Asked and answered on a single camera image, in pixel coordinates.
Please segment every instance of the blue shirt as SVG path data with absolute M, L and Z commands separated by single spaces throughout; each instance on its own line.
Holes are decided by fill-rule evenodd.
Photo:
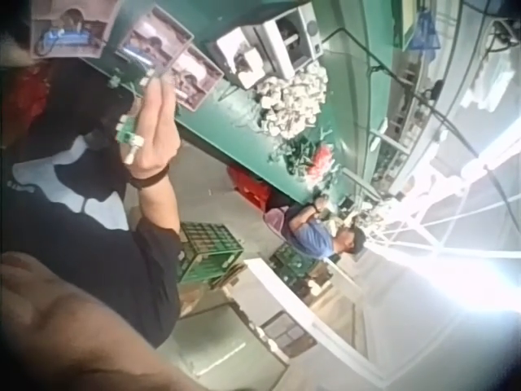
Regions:
M 330 257 L 335 253 L 333 237 L 317 220 L 311 219 L 296 232 L 287 230 L 283 234 L 289 244 L 310 257 Z

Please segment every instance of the chair backrest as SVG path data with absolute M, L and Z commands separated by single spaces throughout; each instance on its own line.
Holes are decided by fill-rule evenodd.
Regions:
M 276 234 L 282 236 L 282 227 L 284 226 L 284 214 L 287 207 L 271 209 L 264 214 L 266 225 Z

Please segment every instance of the green table surface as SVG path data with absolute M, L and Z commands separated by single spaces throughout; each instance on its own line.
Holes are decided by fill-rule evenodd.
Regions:
M 241 22 L 250 17 L 258 6 L 271 2 L 278 1 L 158 0 L 156 3 L 189 29 L 195 35 L 194 44 L 206 52 L 207 42 L 214 41 L 227 30 L 242 24 Z M 139 17 L 153 7 L 153 4 L 151 0 L 124 0 L 103 56 L 100 59 L 85 59 L 85 61 L 108 76 L 113 75 L 114 69 L 121 65 L 121 57 L 115 54 L 114 48 L 124 39 Z M 349 15 L 353 20 L 364 17 L 353 26 L 358 30 L 359 35 L 365 38 L 364 42 L 369 41 L 364 22 L 364 13 L 368 9 L 363 9 L 362 0 L 316 0 L 313 5 L 322 36 L 326 36 L 340 25 L 345 26 L 346 20 L 343 19 L 343 15 Z M 335 11 L 338 9 L 342 12 L 336 15 Z M 357 10 L 355 16 L 351 15 L 353 9 Z M 381 24 L 382 20 L 387 21 L 383 27 L 376 26 L 378 31 L 375 33 L 376 41 L 380 37 L 385 39 L 388 33 L 385 27 L 392 26 L 391 21 L 387 20 L 390 6 L 389 14 L 386 14 L 386 11 L 379 13 L 378 9 L 374 8 L 370 11 L 378 15 L 374 24 Z M 351 50 L 345 46 L 345 42 L 340 44 L 343 45 L 342 51 Z M 378 102 L 371 98 L 374 93 L 369 94 L 371 83 L 366 79 L 366 56 L 361 55 L 360 52 L 350 56 L 326 53 L 321 62 L 330 74 L 330 90 L 326 104 L 322 106 L 317 127 L 310 130 L 309 134 L 316 137 L 320 127 L 332 128 L 334 132 L 327 142 L 335 145 L 336 159 L 354 172 L 363 175 L 366 162 L 366 127 L 368 122 L 373 125 L 383 119 L 380 112 L 371 116 L 370 108 L 375 103 L 384 103 L 387 108 L 388 87 L 384 83 L 383 88 L 379 88 Z M 197 112 L 189 112 L 182 108 L 177 121 L 292 198 L 300 202 L 308 200 L 311 192 L 304 182 L 289 175 L 282 162 L 269 162 L 269 154 L 278 142 L 259 133 L 260 129 L 257 125 L 259 108 L 254 100 L 254 93 L 237 90 L 224 98 L 228 92 L 230 92 L 230 83 L 221 81 Z M 331 189 L 330 196 L 332 200 L 341 200 L 355 190 L 354 183 L 342 176 L 339 183 Z

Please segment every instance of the black bracelet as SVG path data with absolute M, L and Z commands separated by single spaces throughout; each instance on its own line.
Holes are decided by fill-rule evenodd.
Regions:
M 154 186 L 156 183 L 166 177 L 169 174 L 169 169 L 170 166 L 166 165 L 159 173 L 144 179 L 134 178 L 132 175 L 130 175 L 129 183 L 132 187 L 135 187 L 138 190 L 146 189 L 147 187 Z

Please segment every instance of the black t-shirt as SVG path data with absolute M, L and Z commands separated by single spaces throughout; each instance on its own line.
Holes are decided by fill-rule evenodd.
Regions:
M 117 145 L 95 151 L 75 126 L 42 116 L 2 152 L 2 252 L 34 256 L 157 347 L 180 311 L 179 236 L 145 218 L 129 229 Z

